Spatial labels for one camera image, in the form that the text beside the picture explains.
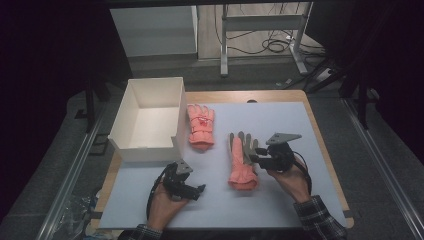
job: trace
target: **gray floor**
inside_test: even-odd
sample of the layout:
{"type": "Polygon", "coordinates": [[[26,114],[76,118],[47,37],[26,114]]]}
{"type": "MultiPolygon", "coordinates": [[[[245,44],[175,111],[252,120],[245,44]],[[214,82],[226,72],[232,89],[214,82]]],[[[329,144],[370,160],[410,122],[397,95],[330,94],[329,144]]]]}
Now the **gray floor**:
{"type": "MultiPolygon", "coordinates": [[[[182,76],[186,91],[282,89],[287,79],[302,79],[293,60],[285,57],[231,59],[228,78],[219,76],[218,61],[197,61],[193,56],[134,58],[130,61],[136,78],[182,76]]],[[[303,85],[304,82],[300,82],[291,89],[301,89],[303,85]]],[[[354,216],[355,225],[348,231],[349,239],[414,239],[338,98],[339,86],[340,82],[336,82],[309,95],[308,99],[354,216]]],[[[99,134],[110,131],[123,94],[120,88],[108,87],[112,99],[106,104],[99,134]]],[[[0,239],[34,239],[37,235],[85,137],[85,120],[74,118],[78,109],[85,107],[84,100],[83,93],[69,100],[68,114],[54,142],[9,215],[3,219],[0,239]]],[[[370,132],[404,191],[423,215],[421,183],[424,167],[381,119],[373,105],[368,105],[367,113],[370,132]]],[[[94,154],[85,161],[74,195],[90,196],[102,185],[113,147],[109,145],[104,154],[101,152],[101,147],[91,148],[94,154]]]]}

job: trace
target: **wooden floor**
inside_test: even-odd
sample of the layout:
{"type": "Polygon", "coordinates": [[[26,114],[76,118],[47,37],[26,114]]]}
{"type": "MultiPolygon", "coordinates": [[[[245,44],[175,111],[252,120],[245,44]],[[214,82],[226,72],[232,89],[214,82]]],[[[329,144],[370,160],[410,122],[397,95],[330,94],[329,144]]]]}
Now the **wooden floor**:
{"type": "MultiPolygon", "coordinates": [[[[302,14],[306,3],[265,3],[265,4],[234,4],[228,6],[228,16],[243,15],[277,15],[277,14],[302,14]]],[[[199,27],[198,27],[198,53],[199,59],[220,58],[221,49],[221,24],[222,24],[222,5],[199,6],[199,27]]],[[[278,39],[287,41],[288,34],[283,31],[259,31],[240,36],[247,32],[229,32],[227,33],[227,46],[229,57],[246,56],[269,56],[269,55],[290,55],[290,50],[286,49],[282,53],[274,53],[264,49],[262,43],[267,39],[278,39]]],[[[304,35],[302,43],[309,46],[320,46],[313,39],[304,35]]],[[[282,50],[287,47],[272,46],[273,50],[282,50]]],[[[319,52],[321,49],[309,48],[308,51],[319,52]]]]}

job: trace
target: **white box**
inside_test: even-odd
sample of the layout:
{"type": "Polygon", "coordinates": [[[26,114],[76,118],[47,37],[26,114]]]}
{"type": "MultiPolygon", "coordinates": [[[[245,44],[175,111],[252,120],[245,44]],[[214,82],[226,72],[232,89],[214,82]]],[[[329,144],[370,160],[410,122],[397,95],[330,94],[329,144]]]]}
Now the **white box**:
{"type": "Polygon", "coordinates": [[[130,79],[109,140],[123,161],[181,159],[186,110],[183,78],[130,79]]]}

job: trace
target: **orange glove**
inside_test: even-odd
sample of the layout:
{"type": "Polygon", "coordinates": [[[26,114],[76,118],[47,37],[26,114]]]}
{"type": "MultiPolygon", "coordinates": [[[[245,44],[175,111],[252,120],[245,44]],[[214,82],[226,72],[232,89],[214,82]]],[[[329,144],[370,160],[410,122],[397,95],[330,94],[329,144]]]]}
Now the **orange glove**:
{"type": "Polygon", "coordinates": [[[252,141],[250,134],[245,138],[243,132],[239,132],[238,137],[230,133],[229,138],[233,164],[228,184],[237,190],[253,190],[258,185],[258,177],[247,153],[258,147],[258,140],[252,141]]]}
{"type": "Polygon", "coordinates": [[[188,141],[192,147],[205,151],[215,143],[212,135],[215,111],[196,104],[188,105],[187,112],[191,126],[188,141]]]}

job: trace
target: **person's right hand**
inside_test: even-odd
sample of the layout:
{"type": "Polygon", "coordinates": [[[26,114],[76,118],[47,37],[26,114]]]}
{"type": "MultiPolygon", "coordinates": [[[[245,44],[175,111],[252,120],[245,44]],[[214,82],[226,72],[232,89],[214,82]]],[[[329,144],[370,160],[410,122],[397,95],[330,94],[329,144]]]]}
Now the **person's right hand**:
{"type": "MultiPolygon", "coordinates": [[[[304,166],[304,164],[297,158],[296,161],[304,166]]],[[[267,170],[267,173],[277,180],[281,188],[288,193],[296,203],[303,203],[311,200],[311,195],[308,193],[308,183],[306,182],[305,175],[300,171],[296,165],[286,172],[278,172],[274,170],[267,170]]]]}

